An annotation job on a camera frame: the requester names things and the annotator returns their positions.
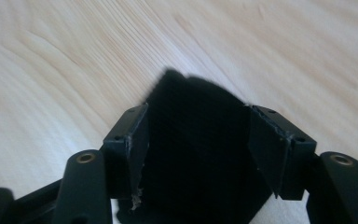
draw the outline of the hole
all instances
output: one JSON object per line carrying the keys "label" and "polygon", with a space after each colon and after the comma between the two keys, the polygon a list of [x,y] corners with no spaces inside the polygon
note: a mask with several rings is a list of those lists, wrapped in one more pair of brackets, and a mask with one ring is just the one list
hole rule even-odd
{"label": "hole", "polygon": [[341,155],[331,155],[330,159],[341,165],[353,166],[353,161],[351,159]]}
{"label": "hole", "polygon": [[297,142],[305,142],[305,138],[303,138],[303,137],[296,137],[295,140]]}
{"label": "hole", "polygon": [[78,163],[87,163],[93,161],[95,159],[95,155],[92,153],[84,153],[76,158]]}
{"label": "hole", "polygon": [[89,219],[87,217],[75,217],[74,219],[72,219],[72,223],[71,224],[86,224],[89,222]]}

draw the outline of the black fuzzy object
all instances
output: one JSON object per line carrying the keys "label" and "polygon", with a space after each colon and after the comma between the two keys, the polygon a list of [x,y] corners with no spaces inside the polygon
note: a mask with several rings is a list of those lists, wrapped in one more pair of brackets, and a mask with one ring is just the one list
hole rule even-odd
{"label": "black fuzzy object", "polygon": [[224,89],[168,70],[147,97],[142,204],[122,223],[248,223],[271,195],[249,153],[250,110]]}

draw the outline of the wooden table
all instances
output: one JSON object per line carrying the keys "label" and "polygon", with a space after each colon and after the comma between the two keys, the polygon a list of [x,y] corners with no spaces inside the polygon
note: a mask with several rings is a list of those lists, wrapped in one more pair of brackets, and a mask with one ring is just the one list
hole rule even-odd
{"label": "wooden table", "polygon": [[[61,178],[167,67],[358,159],[358,1],[0,0],[0,187]],[[305,201],[272,198],[253,223],[307,223]]]}

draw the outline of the light wood grain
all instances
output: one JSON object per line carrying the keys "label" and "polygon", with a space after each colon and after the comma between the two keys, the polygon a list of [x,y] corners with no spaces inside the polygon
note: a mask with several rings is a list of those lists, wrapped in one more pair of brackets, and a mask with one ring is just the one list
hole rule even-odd
{"label": "light wood grain", "polygon": [[[0,0],[0,187],[60,178],[166,67],[358,159],[358,1]],[[253,222],[307,223],[305,201],[270,199]]]}

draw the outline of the wood grain pattern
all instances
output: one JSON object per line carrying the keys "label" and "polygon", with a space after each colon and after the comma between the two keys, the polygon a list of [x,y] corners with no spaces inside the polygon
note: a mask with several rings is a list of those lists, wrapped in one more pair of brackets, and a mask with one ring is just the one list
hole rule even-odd
{"label": "wood grain pattern", "polygon": [[[0,186],[60,178],[166,67],[358,159],[358,1],[0,0]],[[271,199],[253,222],[307,223],[304,206]]]}

